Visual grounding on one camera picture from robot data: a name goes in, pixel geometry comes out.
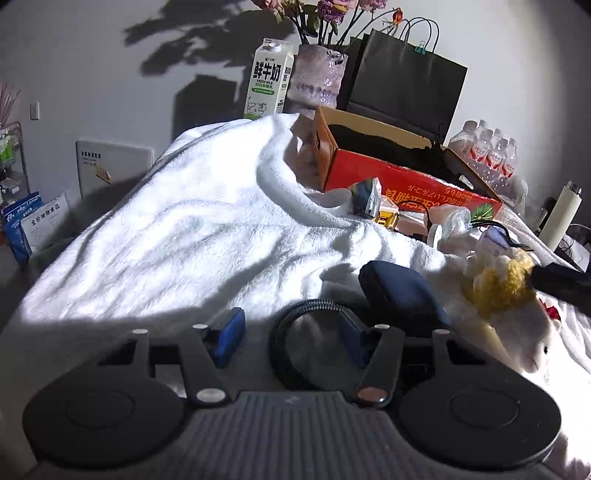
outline white paper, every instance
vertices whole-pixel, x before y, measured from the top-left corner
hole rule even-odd
[[[53,202],[46,203],[28,217],[21,220],[21,228],[31,253],[50,247],[57,240],[57,233],[68,217],[68,204],[64,194]]]

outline white cylinder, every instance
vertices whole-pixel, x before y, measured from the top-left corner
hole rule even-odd
[[[577,210],[579,210],[579,205],[581,205],[580,192],[581,189],[578,186],[568,182],[562,189],[558,202],[556,202],[552,213],[548,217],[544,229],[540,232],[540,240],[552,251],[556,250]]]

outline green label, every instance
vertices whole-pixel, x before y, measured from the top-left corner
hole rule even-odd
[[[252,89],[252,91],[255,92],[255,93],[263,93],[265,95],[275,95],[275,92],[273,90],[268,90],[266,88],[257,88],[257,87],[255,87],[255,88]]]

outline bag handle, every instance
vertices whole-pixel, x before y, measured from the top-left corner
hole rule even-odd
[[[414,27],[415,25],[422,23],[422,22],[427,22],[429,24],[429,39],[425,43],[426,48],[428,47],[429,42],[431,41],[431,38],[433,36],[433,26],[431,25],[431,23],[435,24],[435,26],[437,27],[437,37],[435,39],[435,44],[433,45],[433,49],[431,51],[432,53],[435,53],[435,49],[437,48],[437,43],[439,42],[440,30],[439,30],[439,24],[435,20],[431,20],[430,18],[414,17],[414,18],[411,18],[410,20],[407,20],[407,23],[406,23],[406,25],[404,25],[404,28],[402,29],[402,32],[401,32],[400,36],[398,37],[398,39],[402,40],[402,36],[406,32],[406,35],[404,37],[404,42],[408,43],[408,37],[410,36],[410,31],[411,31],[412,27]]]

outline bottle label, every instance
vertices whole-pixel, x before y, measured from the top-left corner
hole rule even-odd
[[[479,147],[478,145],[474,145],[470,150],[470,158],[475,162],[482,163],[486,158],[486,154],[488,150],[485,147]]]
[[[503,166],[501,167],[501,173],[507,177],[508,179],[511,178],[511,176],[513,175],[513,172],[515,171],[515,167],[513,165],[511,165],[510,163],[503,163]]]
[[[499,170],[503,163],[503,155],[499,155],[498,152],[492,151],[486,156],[486,166],[493,170]]]

